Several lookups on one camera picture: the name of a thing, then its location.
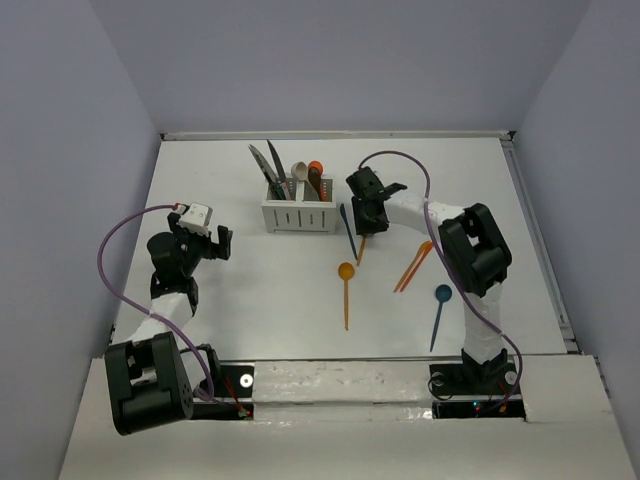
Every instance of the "wall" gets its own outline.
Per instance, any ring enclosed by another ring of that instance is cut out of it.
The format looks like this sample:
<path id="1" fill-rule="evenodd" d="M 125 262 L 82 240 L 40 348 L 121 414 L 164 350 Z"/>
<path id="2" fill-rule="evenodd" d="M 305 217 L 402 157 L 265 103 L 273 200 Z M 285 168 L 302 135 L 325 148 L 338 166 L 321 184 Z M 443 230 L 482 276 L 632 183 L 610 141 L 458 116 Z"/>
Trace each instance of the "wall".
<path id="1" fill-rule="evenodd" d="M 516 136 L 580 345 L 640 472 L 640 3 L 595 0 Z"/>
<path id="2" fill-rule="evenodd" d="M 588 0 L 92 0 L 162 132 L 515 129 Z"/>
<path id="3" fill-rule="evenodd" d="M 116 308 L 101 237 L 144 204 L 158 136 L 85 0 L 0 15 L 0 478 L 57 478 Z M 136 228 L 114 241 L 123 280 Z"/>

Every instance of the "purple cable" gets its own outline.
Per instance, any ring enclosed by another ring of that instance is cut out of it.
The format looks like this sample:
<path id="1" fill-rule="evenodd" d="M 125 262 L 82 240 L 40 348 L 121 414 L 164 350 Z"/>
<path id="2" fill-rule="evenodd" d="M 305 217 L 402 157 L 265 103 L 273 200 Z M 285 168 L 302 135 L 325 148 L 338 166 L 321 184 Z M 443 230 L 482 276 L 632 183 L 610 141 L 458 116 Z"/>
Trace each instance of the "purple cable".
<path id="1" fill-rule="evenodd" d="M 102 256 L 104 255 L 104 248 L 107 246 L 107 242 L 111 239 L 111 237 L 113 236 L 114 233 L 116 233 L 123 225 L 129 223 L 131 220 L 133 220 L 136 217 L 144 215 L 145 213 L 153 212 L 155 210 L 174 210 L 175 207 L 176 207 L 175 205 L 156 205 L 155 207 L 148 207 L 148 208 L 145 208 L 144 210 L 141 210 L 141 211 L 139 211 L 137 213 L 129 215 L 124 220 L 121 220 L 120 222 L 118 222 L 118 224 L 115 227 L 113 227 L 111 230 L 109 230 L 109 233 L 107 233 L 107 235 L 104 237 L 104 239 L 102 240 L 102 243 L 100 244 L 100 248 L 98 249 L 98 273 L 100 274 L 100 278 L 102 279 L 102 283 L 104 283 L 105 286 L 109 289 L 109 291 L 111 293 L 113 293 L 116 297 L 118 297 L 124 303 L 127 303 L 127 304 L 131 305 L 136 310 L 141 311 L 145 315 L 148 315 L 149 317 L 154 318 L 154 319 L 158 320 L 159 322 L 164 323 L 167 327 L 169 327 L 171 330 L 173 330 L 173 332 L 176 335 L 178 335 L 178 337 L 180 337 L 180 339 L 187 345 L 189 350 L 191 350 L 191 352 L 195 355 L 196 359 L 198 360 L 198 363 L 200 364 L 200 366 L 202 367 L 202 370 L 204 371 L 204 376 L 205 376 L 205 378 L 207 380 L 207 388 L 208 388 L 209 392 L 205 393 L 200 387 L 198 387 L 198 388 L 196 388 L 194 390 L 194 393 L 196 394 L 196 396 L 198 398 L 200 398 L 200 400 L 213 401 L 214 400 L 214 398 L 213 398 L 213 378 L 211 378 L 211 372 L 209 371 L 209 367 L 207 366 L 207 363 L 204 361 L 204 358 L 202 358 L 202 355 L 200 355 L 200 352 L 198 351 L 196 346 L 193 344 L 193 342 L 191 340 L 189 340 L 189 337 L 187 337 L 184 334 L 184 332 L 182 330 L 180 330 L 180 328 L 175 323 L 173 323 L 171 320 L 169 320 L 168 318 L 165 318 L 162 315 L 158 315 L 157 313 L 150 312 L 149 309 L 145 308 L 144 306 L 140 305 L 139 303 L 134 302 L 130 298 L 126 297 L 123 293 L 118 292 L 118 290 L 116 290 L 116 288 L 111 284 L 111 282 L 109 281 L 109 279 L 107 278 L 107 276 L 104 273 L 104 265 L 103 265 L 103 262 L 102 262 Z"/>
<path id="2" fill-rule="evenodd" d="M 509 392 L 504 396 L 504 398 L 501 401 L 499 401 L 498 403 L 496 403 L 496 404 L 494 404 L 494 405 L 492 405 L 490 407 L 487 407 L 487 408 L 483 409 L 480 412 L 480 414 L 492 412 L 493 410 L 495 410 L 497 408 L 500 408 L 502 405 L 507 403 L 509 401 L 509 398 L 511 398 L 516 393 L 516 390 L 518 389 L 518 386 L 520 385 L 520 379 L 522 378 L 522 368 L 523 368 L 522 353 L 520 352 L 520 349 L 515 344 L 515 342 L 513 340 L 511 340 L 511 338 L 508 335 L 506 335 L 497 325 L 495 325 L 493 322 L 491 322 L 491 320 L 486 318 L 482 314 L 482 312 L 480 312 L 473 305 L 473 303 L 471 302 L 471 299 L 467 295 L 467 292 L 464 291 L 464 287 L 455 278 L 455 276 L 453 275 L 453 272 L 451 271 L 451 269 L 447 265 L 447 262 L 445 261 L 445 258 L 444 258 L 444 252 L 442 251 L 442 249 L 440 248 L 440 245 L 436 241 L 436 236 L 435 236 L 435 232 L 433 231 L 433 226 L 431 225 L 431 222 L 429 221 L 429 193 L 431 192 L 431 177 L 429 176 L 429 172 L 427 171 L 425 166 L 422 164 L 422 162 L 420 162 L 420 160 L 416 159 L 415 157 L 412 157 L 408 153 L 399 152 L 397 150 L 382 150 L 380 152 L 375 152 L 375 153 L 372 153 L 371 155 L 367 156 L 364 160 L 362 160 L 362 162 L 360 162 L 360 165 L 358 165 L 358 169 L 362 168 L 363 165 L 367 161 L 369 161 L 370 159 L 372 159 L 374 157 L 377 157 L 379 155 L 386 155 L 386 154 L 399 155 L 399 156 L 404 157 L 404 158 L 406 158 L 408 160 L 411 160 L 413 163 L 418 165 L 418 167 L 420 167 L 420 169 L 422 170 L 422 173 L 424 173 L 425 179 L 427 181 L 427 186 L 425 188 L 425 193 L 424 193 L 424 197 L 426 199 L 426 201 L 424 203 L 424 221 L 427 224 L 427 230 L 429 231 L 429 236 L 431 237 L 431 242 L 433 243 L 433 246 L 435 247 L 436 253 L 438 254 L 438 258 L 440 258 L 440 261 L 444 265 L 444 268 L 447 271 L 447 274 L 449 275 L 449 278 L 451 279 L 451 282 L 453 282 L 453 284 L 456 287 L 456 290 L 458 290 L 458 292 L 460 293 L 460 296 L 462 297 L 462 300 L 464 300 L 464 303 L 467 304 L 469 309 L 473 312 L 473 314 L 476 317 L 478 317 L 478 319 L 482 323 L 484 323 L 487 327 L 489 327 L 491 330 L 493 330 L 498 335 L 500 335 L 502 338 L 504 338 L 504 341 L 507 342 L 509 345 L 511 345 L 511 348 L 513 348 L 513 351 L 516 354 L 516 357 L 518 358 L 518 370 L 517 370 L 517 374 L 516 374 L 516 380 L 515 380 L 515 382 L 513 384 L 513 387 L 511 388 L 511 390 L 509 390 Z"/>

